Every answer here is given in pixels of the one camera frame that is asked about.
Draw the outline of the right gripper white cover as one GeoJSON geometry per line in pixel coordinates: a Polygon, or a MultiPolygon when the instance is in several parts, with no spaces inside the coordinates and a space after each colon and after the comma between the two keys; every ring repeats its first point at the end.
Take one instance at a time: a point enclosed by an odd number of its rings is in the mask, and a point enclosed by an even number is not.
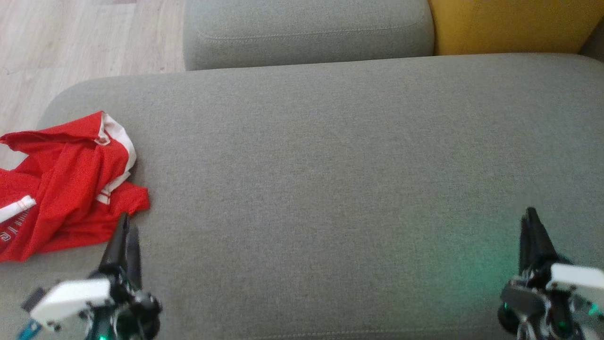
{"type": "Polygon", "coordinates": [[[518,340],[601,340],[603,271],[560,258],[537,210],[520,220],[518,274],[500,294],[500,326],[518,340]]]}

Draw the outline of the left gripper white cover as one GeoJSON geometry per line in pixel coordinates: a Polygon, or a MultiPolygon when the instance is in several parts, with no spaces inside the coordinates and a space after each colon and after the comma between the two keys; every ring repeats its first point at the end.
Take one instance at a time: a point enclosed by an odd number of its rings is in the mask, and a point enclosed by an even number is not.
{"type": "Polygon", "coordinates": [[[78,316],[88,323],[87,340],[153,340],[160,331],[162,305],[142,287],[138,228],[130,227],[123,212],[98,272],[30,295],[29,338],[43,329],[59,332],[63,319],[78,316]]]}

